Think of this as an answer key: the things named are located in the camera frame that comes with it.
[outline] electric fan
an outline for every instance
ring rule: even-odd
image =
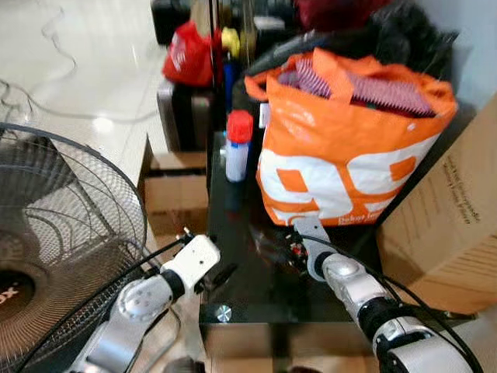
[[[0,372],[15,371],[77,304],[143,257],[131,181],[66,138],[0,124]],[[27,371],[63,371],[131,274],[51,334]]]

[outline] cardboard box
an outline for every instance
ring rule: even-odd
[[[199,234],[207,230],[207,180],[203,175],[185,175],[205,168],[205,155],[168,153],[155,157],[144,182],[148,221],[156,237],[173,239],[183,227]],[[182,171],[179,175],[171,171]]]
[[[377,241],[385,274],[430,306],[469,314],[497,302],[497,95],[388,216]]]

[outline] pink striped fabric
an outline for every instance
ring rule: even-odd
[[[296,70],[298,84],[303,91],[324,98],[330,97],[332,92],[328,83],[315,73],[311,59],[298,61]],[[388,109],[405,111],[420,117],[432,117],[434,115],[429,104],[411,83],[390,82],[363,77],[350,72],[348,76],[354,86],[354,100]]]

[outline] red bag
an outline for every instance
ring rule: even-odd
[[[162,74],[172,82],[208,87],[212,85],[213,77],[210,51],[217,51],[220,47],[219,30],[216,30],[213,41],[211,37],[201,37],[195,23],[189,21],[176,29]]]

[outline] power cord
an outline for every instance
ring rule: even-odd
[[[41,103],[36,101],[28,93],[28,91],[26,89],[24,89],[21,85],[17,85],[15,83],[8,82],[3,78],[0,78],[0,83],[2,83],[3,85],[8,85],[8,86],[11,86],[13,88],[18,89],[20,92],[22,92],[26,96],[26,99],[27,99],[29,105],[33,104],[38,109],[44,111],[45,113],[49,113],[50,115],[53,115],[55,117],[63,117],[63,118],[70,118],[70,119],[82,119],[82,120],[95,120],[98,118],[106,118],[106,119],[109,119],[112,122],[118,123],[118,124],[135,124],[135,123],[143,122],[149,118],[155,117],[158,114],[158,110],[154,110],[154,111],[151,111],[149,113],[142,115],[141,117],[137,117],[134,119],[123,119],[123,118],[105,117],[102,115],[93,115],[93,114],[85,114],[85,113],[64,113],[61,111],[52,110],[52,109],[42,105]]]
[[[383,282],[390,282],[391,284],[393,284],[394,286],[396,286],[397,288],[403,290],[406,294],[408,294],[412,299],[414,299],[416,301],[416,303],[419,304],[419,306],[421,307],[421,309],[426,312],[433,320],[435,320],[443,329],[445,329],[449,335],[457,342],[457,344],[461,347],[461,348],[458,348],[457,346],[454,346],[453,343],[451,343],[447,338],[441,336],[439,333],[437,333],[438,335],[440,335],[442,338],[444,338],[447,342],[449,342],[450,344],[452,344],[454,347],[456,347],[456,349],[461,353],[461,352],[464,352],[462,355],[462,357],[465,359],[465,361],[469,364],[469,366],[471,367],[471,369],[476,372],[476,373],[483,373],[483,369],[480,365],[480,362],[478,361],[478,359],[476,358],[476,356],[473,354],[473,351],[471,350],[471,348],[469,348],[469,346],[463,341],[463,339],[452,329],[452,327],[450,327],[449,324],[447,324],[445,322],[445,320],[443,320],[433,309],[431,309],[418,295],[416,295],[414,293],[414,291],[412,291],[411,289],[407,288],[406,286],[404,286],[403,284],[401,284],[400,282],[394,280],[393,278],[389,277],[389,276],[386,276],[384,274],[381,274],[375,270],[373,270],[371,267],[367,266],[366,264],[364,264],[361,260],[357,259],[355,256],[351,255],[350,253],[344,251],[344,250],[341,250],[339,248],[337,248],[335,245],[331,244],[330,242],[328,241],[325,241],[324,239],[319,239],[317,237],[313,237],[311,235],[300,235],[300,237],[302,239],[310,239],[312,241],[316,241],[316,242],[319,242],[323,245],[326,245],[328,247],[331,247],[333,249],[335,249],[338,253],[342,254],[343,256],[347,256],[351,259],[354,259],[356,260],[357,262],[359,262],[362,266],[364,266],[364,268],[366,269],[366,271],[368,273],[370,273],[374,278],[376,278],[378,281],[380,281],[382,284]],[[395,296],[397,295],[395,290],[393,290],[391,287],[388,287],[387,288],[390,292],[393,292],[392,295]]]
[[[151,259],[155,258],[158,255],[161,255],[162,253],[165,253],[169,249],[172,249],[173,247],[184,243],[185,240],[183,238],[177,239],[174,242],[169,243],[168,245],[164,246],[162,249],[159,249],[155,251],[154,253],[146,256],[145,258],[138,260],[135,264],[130,266],[128,269],[126,269],[123,273],[119,274],[116,276],[113,280],[108,282],[107,284],[101,286],[98,288],[96,291],[92,293],[87,299],[79,302],[69,313],[67,313],[64,317],[62,317],[59,321],[57,321],[46,333],[45,335],[36,342],[36,344],[33,346],[33,348],[30,350],[28,354],[21,360],[19,365],[16,368],[16,373],[21,373],[21,371],[25,368],[25,366],[28,364],[28,362],[33,358],[33,356],[36,354],[36,352],[54,335],[54,333],[62,326],[64,325],[65,322],[67,322],[72,316],[74,316],[80,309],[85,307],[88,303],[90,303],[91,300],[99,296],[103,291],[107,290],[111,286],[113,286],[115,283],[118,281],[122,280],[124,277],[126,277],[128,274],[136,270],[137,268],[141,267],[143,264],[147,263]]]
[[[53,116],[56,116],[56,117],[63,117],[63,118],[69,118],[69,119],[81,119],[81,120],[95,120],[95,119],[104,117],[101,115],[97,116],[97,115],[87,114],[87,113],[65,113],[65,112],[61,112],[61,111],[57,111],[57,110],[52,110],[51,108],[46,107],[43,104],[36,101],[33,97],[33,92],[35,90],[39,89],[42,85],[69,78],[78,69],[78,62],[76,61],[75,57],[72,54],[69,54],[67,51],[65,51],[61,47],[61,45],[59,43],[59,39],[58,39],[58,34],[56,32],[48,33],[48,29],[50,28],[50,26],[53,23],[55,23],[56,21],[60,20],[65,15],[64,8],[62,8],[62,6],[60,6],[60,5],[58,5],[57,7],[58,7],[57,15],[55,17],[53,17],[52,19],[50,19],[47,23],[45,23],[42,26],[40,33],[45,39],[49,40],[54,45],[54,48],[59,53],[59,55],[61,55],[64,58],[67,58],[68,60],[71,61],[72,68],[70,71],[63,74],[59,78],[51,79],[50,81],[40,82],[40,83],[36,84],[30,91],[28,91],[27,89],[25,89],[21,85],[17,85],[15,83],[9,82],[4,78],[0,78],[0,83],[2,83],[5,87],[5,91],[2,93],[2,96],[0,99],[0,103],[4,106],[7,106],[7,108],[8,108],[7,114],[5,115],[5,118],[4,118],[5,122],[9,121],[9,118],[10,118],[10,115],[12,114],[12,111],[16,110],[16,111],[21,113],[21,109],[22,109],[22,106],[19,103],[11,104],[11,103],[7,103],[5,101],[10,94],[11,87],[18,89],[20,92],[22,92],[26,96],[26,101],[30,107],[30,115],[33,114],[33,106],[32,106],[32,104],[33,104],[34,106],[36,106],[38,109],[42,110],[43,112],[48,113],[48,114],[53,115]],[[158,110],[153,110],[149,113],[144,114],[141,117],[137,117],[134,119],[123,119],[123,118],[114,118],[114,117],[104,117],[104,118],[111,120],[112,122],[115,122],[118,124],[136,124],[136,123],[143,122],[149,118],[152,118],[152,117],[156,116],[157,114],[158,114]]]

